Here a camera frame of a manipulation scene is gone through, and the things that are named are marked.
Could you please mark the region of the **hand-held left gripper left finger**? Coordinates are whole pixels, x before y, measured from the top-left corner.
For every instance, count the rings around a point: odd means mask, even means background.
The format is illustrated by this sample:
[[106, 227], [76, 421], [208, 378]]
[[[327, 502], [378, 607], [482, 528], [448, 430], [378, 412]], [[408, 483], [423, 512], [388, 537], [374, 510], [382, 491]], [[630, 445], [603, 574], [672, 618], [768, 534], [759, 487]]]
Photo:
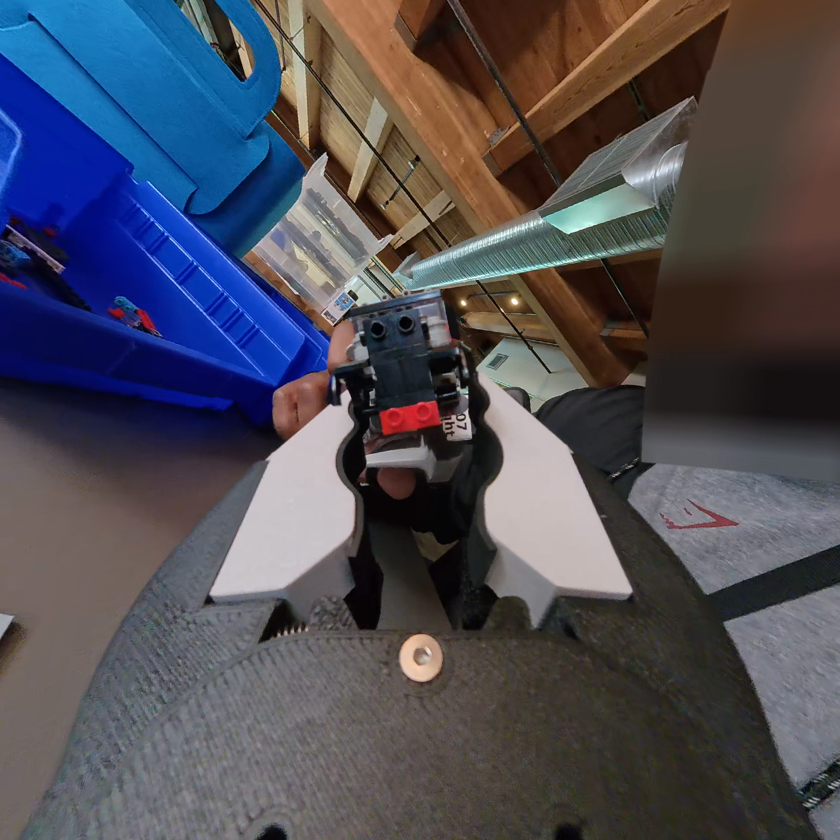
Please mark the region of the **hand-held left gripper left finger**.
[[266, 460], [244, 518], [209, 591], [216, 603], [280, 599], [308, 617], [324, 596], [354, 587], [350, 557], [361, 543], [361, 497], [342, 456], [358, 430], [349, 394]]

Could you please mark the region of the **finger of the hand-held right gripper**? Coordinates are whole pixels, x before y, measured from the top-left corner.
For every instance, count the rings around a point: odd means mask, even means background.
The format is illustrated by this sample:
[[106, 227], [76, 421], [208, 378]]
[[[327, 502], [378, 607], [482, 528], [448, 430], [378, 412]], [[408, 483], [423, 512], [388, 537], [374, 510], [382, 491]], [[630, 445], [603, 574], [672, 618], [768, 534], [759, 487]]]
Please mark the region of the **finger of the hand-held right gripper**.
[[418, 469], [426, 478], [433, 478], [437, 458], [428, 446], [379, 449], [365, 457], [365, 465], [371, 469]]

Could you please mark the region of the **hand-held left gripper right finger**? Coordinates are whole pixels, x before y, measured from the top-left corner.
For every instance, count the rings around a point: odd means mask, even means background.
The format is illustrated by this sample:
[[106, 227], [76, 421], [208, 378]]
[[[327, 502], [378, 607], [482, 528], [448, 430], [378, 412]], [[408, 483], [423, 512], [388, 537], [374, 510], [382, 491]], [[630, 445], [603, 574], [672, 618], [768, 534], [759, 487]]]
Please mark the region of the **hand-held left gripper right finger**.
[[494, 381], [481, 375], [478, 385], [501, 452], [480, 501], [492, 551], [484, 581], [521, 599], [535, 627], [559, 596], [627, 600], [633, 588], [571, 450]]

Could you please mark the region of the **toy brick vehicle model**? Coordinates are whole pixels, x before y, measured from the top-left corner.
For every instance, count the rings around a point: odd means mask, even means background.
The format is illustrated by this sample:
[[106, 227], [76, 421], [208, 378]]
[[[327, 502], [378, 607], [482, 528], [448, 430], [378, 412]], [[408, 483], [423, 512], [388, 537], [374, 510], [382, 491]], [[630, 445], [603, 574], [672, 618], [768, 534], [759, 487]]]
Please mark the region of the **toy brick vehicle model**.
[[450, 329], [440, 290], [376, 302], [350, 311], [349, 362], [335, 369], [328, 404], [347, 394], [357, 417], [384, 436], [421, 432], [459, 414], [476, 365]]

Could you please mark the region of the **person's right forearm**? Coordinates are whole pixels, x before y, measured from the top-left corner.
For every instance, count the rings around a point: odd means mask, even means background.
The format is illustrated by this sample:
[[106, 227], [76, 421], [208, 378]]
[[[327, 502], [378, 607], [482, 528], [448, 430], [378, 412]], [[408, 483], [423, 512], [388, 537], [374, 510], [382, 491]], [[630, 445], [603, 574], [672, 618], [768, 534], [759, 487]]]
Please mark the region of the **person's right forearm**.
[[446, 482], [428, 482], [420, 469], [367, 468], [360, 476], [368, 518], [406, 530], [427, 565], [465, 539], [483, 480], [468, 444]]

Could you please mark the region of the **grey desk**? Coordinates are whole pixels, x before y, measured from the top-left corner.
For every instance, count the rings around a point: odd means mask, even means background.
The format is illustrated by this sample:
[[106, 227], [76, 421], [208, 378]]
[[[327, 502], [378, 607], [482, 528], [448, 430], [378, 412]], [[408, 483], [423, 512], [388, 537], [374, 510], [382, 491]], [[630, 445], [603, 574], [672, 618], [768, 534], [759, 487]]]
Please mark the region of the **grey desk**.
[[232, 410], [2, 382], [2, 838], [54, 780], [147, 581], [278, 444]]

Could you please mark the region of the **person's right hand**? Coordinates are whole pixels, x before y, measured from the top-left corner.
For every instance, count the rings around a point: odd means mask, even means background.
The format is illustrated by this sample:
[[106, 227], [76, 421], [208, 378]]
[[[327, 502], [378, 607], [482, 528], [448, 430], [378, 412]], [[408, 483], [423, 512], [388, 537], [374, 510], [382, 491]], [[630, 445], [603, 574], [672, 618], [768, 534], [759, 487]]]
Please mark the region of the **person's right hand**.
[[[327, 406], [330, 377], [350, 362], [348, 348], [353, 341], [353, 324], [341, 321], [332, 331], [327, 369], [306, 374], [274, 392], [272, 421], [282, 440], [303, 429]], [[385, 494], [396, 500], [409, 498], [417, 487], [416, 473], [402, 468], [379, 469], [376, 482]]]

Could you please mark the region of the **black cloth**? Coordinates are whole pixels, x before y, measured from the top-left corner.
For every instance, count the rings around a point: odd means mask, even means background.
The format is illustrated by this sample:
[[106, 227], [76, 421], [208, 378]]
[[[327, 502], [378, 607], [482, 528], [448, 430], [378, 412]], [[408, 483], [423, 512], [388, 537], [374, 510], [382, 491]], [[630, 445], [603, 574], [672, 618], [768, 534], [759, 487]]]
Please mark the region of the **black cloth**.
[[535, 417], [626, 498], [653, 466], [642, 460], [644, 396], [640, 385], [586, 387], [549, 399]]

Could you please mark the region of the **blue plastic bin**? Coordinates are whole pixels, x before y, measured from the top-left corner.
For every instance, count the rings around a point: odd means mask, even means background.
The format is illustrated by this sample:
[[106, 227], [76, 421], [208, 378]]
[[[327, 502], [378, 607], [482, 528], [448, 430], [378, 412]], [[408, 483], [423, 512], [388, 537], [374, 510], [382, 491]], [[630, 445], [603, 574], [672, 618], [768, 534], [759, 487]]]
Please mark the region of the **blue plastic bin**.
[[63, 268], [87, 309], [2, 267], [2, 376], [270, 421], [280, 386], [329, 339], [132, 165], [2, 58], [2, 234]]

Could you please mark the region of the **clear plastic organizer box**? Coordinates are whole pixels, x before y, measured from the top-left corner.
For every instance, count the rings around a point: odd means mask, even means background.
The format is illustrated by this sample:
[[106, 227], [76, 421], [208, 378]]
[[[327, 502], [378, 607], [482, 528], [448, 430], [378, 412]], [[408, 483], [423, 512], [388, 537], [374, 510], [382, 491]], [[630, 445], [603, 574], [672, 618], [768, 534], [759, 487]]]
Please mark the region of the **clear plastic organizer box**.
[[313, 162], [299, 198], [253, 252], [334, 325], [355, 303], [350, 284], [393, 235], [378, 238], [366, 226], [329, 181], [328, 163], [327, 154]]

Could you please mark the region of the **person's grey sweatshirt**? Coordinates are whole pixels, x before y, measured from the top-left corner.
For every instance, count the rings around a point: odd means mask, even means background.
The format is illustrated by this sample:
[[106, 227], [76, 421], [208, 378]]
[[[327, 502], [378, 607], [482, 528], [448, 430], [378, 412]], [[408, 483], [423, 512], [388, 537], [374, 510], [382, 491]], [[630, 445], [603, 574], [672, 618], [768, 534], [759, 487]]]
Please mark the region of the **person's grey sweatshirt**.
[[[832, 549], [838, 485], [656, 465], [629, 500], [713, 593]], [[726, 622], [801, 788], [838, 758], [838, 585]]]

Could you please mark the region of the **steel ceiling pipe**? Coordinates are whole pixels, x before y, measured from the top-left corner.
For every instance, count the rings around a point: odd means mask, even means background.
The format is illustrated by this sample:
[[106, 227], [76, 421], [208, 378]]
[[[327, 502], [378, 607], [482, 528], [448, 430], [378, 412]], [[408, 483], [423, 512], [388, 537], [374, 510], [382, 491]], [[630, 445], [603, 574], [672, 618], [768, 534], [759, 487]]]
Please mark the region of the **steel ceiling pipe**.
[[519, 127], [527, 135], [528, 141], [530, 142], [532, 148], [536, 151], [543, 165], [543, 168], [550, 175], [555, 186], [561, 186], [560, 173], [557, 170], [557, 167], [554, 165], [554, 162], [550, 158], [548, 152], [545, 150], [543, 143], [539, 140], [537, 134], [533, 131], [525, 112], [522, 111], [517, 100], [513, 96], [509, 85], [505, 81], [504, 77], [501, 75], [501, 71], [496, 61], [491, 57], [490, 52], [487, 49], [484, 41], [482, 40], [475, 26], [469, 19], [469, 16], [467, 15], [466, 10], [463, 7], [463, 4], [460, 1], [447, 1], [447, 4], [451, 8], [453, 14], [455, 15], [459, 26], [464, 30], [467, 38], [469, 39], [470, 44], [473, 46], [481, 63], [490, 73], [490, 76], [495, 82], [498, 90], [500, 91], [501, 96], [504, 98], [509, 109], [516, 118]]

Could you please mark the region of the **pile of loose toy bricks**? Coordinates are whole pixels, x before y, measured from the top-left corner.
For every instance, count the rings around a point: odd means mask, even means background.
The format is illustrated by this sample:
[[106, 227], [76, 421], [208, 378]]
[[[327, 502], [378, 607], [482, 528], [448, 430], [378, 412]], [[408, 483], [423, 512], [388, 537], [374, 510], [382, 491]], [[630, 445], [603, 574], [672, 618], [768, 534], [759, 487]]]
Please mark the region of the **pile of loose toy bricks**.
[[2, 234], [2, 281], [8, 286], [160, 338], [144, 309], [150, 299], [144, 282], [153, 275], [149, 258], [102, 203], [65, 228], [11, 216]]

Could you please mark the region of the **blue felt bag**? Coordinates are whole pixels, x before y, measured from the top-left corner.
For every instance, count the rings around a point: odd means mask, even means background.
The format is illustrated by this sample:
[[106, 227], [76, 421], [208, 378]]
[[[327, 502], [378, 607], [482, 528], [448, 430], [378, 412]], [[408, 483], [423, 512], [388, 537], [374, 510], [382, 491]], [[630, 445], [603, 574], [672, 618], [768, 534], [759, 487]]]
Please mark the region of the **blue felt bag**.
[[250, 2], [217, 5], [251, 48], [239, 79], [169, 1], [3, 1], [2, 54], [243, 257], [301, 195], [305, 167], [268, 124], [281, 69]]

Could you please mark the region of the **silver ventilation duct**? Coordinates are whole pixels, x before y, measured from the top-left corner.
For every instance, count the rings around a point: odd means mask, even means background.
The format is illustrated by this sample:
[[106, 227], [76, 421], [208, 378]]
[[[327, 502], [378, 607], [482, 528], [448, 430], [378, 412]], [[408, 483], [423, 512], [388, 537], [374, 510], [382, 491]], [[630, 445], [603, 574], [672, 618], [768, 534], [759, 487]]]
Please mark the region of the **silver ventilation duct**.
[[539, 208], [395, 272], [409, 291], [661, 249], [697, 100], [590, 154]]

